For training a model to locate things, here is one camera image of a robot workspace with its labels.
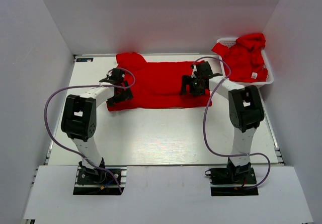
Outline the red t shirt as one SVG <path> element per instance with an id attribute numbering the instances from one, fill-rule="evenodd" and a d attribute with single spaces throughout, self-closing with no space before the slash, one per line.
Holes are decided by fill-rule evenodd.
<path id="1" fill-rule="evenodd" d="M 182 76 L 191 75 L 191 61 L 147 62 L 138 53 L 121 53 L 116 55 L 118 67 L 132 72 L 136 82 L 132 86 L 133 99 L 116 103 L 107 109 L 121 111 L 134 108 L 165 109 L 195 108 L 207 105 L 210 92 L 194 97 L 191 94 L 181 96 Z"/>

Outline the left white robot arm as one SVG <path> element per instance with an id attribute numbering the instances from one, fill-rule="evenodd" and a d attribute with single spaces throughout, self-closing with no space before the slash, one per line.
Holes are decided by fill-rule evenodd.
<path id="1" fill-rule="evenodd" d="M 82 155 L 79 166 L 95 183 L 102 183 L 106 179 L 104 159 L 99 154 L 94 139 L 97 108 L 103 103 L 114 107 L 133 98 L 125 80 L 126 73 L 129 73 L 126 69 L 114 68 L 99 81 L 99 86 L 92 87 L 81 95 L 68 95 L 65 101 L 61 130 L 76 145 Z"/>

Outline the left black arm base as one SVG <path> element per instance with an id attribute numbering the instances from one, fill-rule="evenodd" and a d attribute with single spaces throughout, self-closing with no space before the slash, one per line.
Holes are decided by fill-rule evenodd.
<path id="1" fill-rule="evenodd" d="M 126 167 L 109 168 L 113 174 L 105 171 L 95 174 L 93 170 L 78 167 L 73 195 L 79 196 L 120 196 L 121 192 L 115 181 L 118 181 L 121 191 L 125 188 Z"/>

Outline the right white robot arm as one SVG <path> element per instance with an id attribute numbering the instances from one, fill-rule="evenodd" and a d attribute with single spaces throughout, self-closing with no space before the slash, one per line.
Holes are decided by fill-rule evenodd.
<path id="1" fill-rule="evenodd" d="M 191 65 L 192 73 L 182 76 L 181 95 L 189 93 L 194 97 L 204 96 L 206 91 L 211 95 L 203 116 L 203 138 L 208 150 L 216 156 L 228 159 L 226 175 L 233 183 L 239 183 L 251 170 L 251 146 L 254 134 L 265 114 L 259 91 L 255 86 L 243 86 L 223 76 L 213 73 L 209 62 Z M 211 149 L 206 136 L 206 117 L 212 97 L 215 93 L 228 100 L 229 119 L 234 127 L 231 153 L 220 154 Z"/>

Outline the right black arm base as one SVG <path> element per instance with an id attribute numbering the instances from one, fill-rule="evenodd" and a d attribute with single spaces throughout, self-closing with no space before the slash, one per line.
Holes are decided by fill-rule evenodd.
<path id="1" fill-rule="evenodd" d="M 250 188 L 257 184 L 255 171 L 250 168 L 248 173 L 233 176 L 227 168 L 210 168 L 205 171 L 209 177 L 211 196 L 258 196 L 258 188 Z"/>

